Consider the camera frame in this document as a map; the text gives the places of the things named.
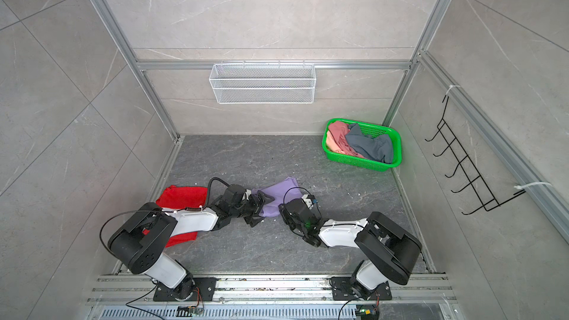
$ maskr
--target dark gray marble floor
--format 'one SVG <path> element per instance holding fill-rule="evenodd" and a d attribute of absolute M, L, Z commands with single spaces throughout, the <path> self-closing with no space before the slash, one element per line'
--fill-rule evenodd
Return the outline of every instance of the dark gray marble floor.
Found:
<path fill-rule="evenodd" d="M 324 217 L 356 220 L 380 211 L 410 230 L 392 173 L 329 161 L 319 136 L 186 136 L 167 186 L 206 186 L 211 177 L 220 177 L 252 189 L 288 176 L 317 197 Z M 212 190 L 215 197 L 224 186 L 214 182 Z M 254 228 L 233 219 L 166 253 L 191 272 L 219 273 L 351 273 L 365 259 L 357 248 L 310 246 L 280 216 Z M 425 270 L 419 260 L 414 272 Z"/>

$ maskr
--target red cloth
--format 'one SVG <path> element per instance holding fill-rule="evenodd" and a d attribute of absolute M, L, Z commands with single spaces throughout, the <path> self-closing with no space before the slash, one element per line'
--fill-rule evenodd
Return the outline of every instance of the red cloth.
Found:
<path fill-rule="evenodd" d="M 205 204 L 208 189 L 205 187 L 176 187 L 171 185 L 165 189 L 156 204 L 162 208 L 183 209 L 185 207 L 200 207 Z M 196 239 L 197 232 L 182 233 L 181 235 L 172 236 L 166 247 L 177 245 L 186 241 Z"/>
<path fill-rule="evenodd" d="M 349 154 L 350 156 L 359 157 L 361 159 L 365 158 L 361 154 L 357 153 L 346 141 L 346 134 L 350 132 L 348 124 L 343 123 L 342 121 L 334 121 L 332 124 L 328 125 L 328 131 L 330 131 L 332 137 L 334 138 L 334 141 L 336 141 L 338 146 L 346 154 Z"/>

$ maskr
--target white wall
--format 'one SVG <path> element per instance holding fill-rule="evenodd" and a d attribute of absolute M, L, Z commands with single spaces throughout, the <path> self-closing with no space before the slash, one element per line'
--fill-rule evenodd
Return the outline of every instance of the white wall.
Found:
<path fill-rule="evenodd" d="M 491 211 L 480 206 L 437 132 L 445 91 L 420 68 L 393 127 L 402 134 L 403 163 L 397 168 L 438 272 L 446 272 L 467 319 L 562 319 L 569 295 L 569 246 L 526 194 Z M 466 118 L 448 104 L 445 119 L 499 201 L 516 191 L 516 179 Z M 442 129 L 450 140 L 451 134 Z M 464 157 L 457 143 L 452 147 Z M 472 176 L 472 165 L 466 164 Z M 486 201 L 483 183 L 476 190 Z"/>
<path fill-rule="evenodd" d="M 89 0 L 0 0 L 2 319 L 80 318 L 116 262 L 98 229 L 172 146 L 125 66 Z"/>
<path fill-rule="evenodd" d="M 140 60 L 409 60 L 436 0 L 107 0 Z M 182 134 L 380 123 L 402 71 L 317 72 L 312 104 L 219 105 L 206 71 L 149 71 Z"/>
<path fill-rule="evenodd" d="M 569 201 L 569 0 L 452 0 L 429 52 Z"/>

